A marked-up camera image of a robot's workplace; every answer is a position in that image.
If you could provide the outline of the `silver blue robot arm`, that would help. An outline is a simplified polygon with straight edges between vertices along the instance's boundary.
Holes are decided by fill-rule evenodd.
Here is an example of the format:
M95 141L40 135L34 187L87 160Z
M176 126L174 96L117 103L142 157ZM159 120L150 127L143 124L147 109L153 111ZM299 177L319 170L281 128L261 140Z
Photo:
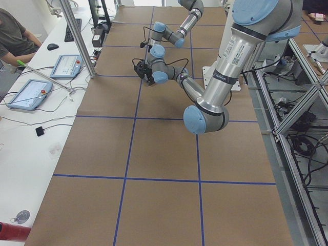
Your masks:
M201 0L181 0L177 2L188 10L188 16L176 31L172 31L165 23L155 22L149 39L151 47L159 45L164 39L175 47L181 48L185 43L187 34L203 16L204 6Z
M193 134L223 129L229 114L224 101L238 80L256 46L263 42L280 41L295 37L300 32L302 1L234 1L232 35L206 88L189 75L187 69L169 66L164 61L163 39L181 47L185 36L203 15L202 1L180 1L189 15L177 31L156 22L152 31L150 50L145 59L157 84L175 80L193 104L183 113L185 127Z

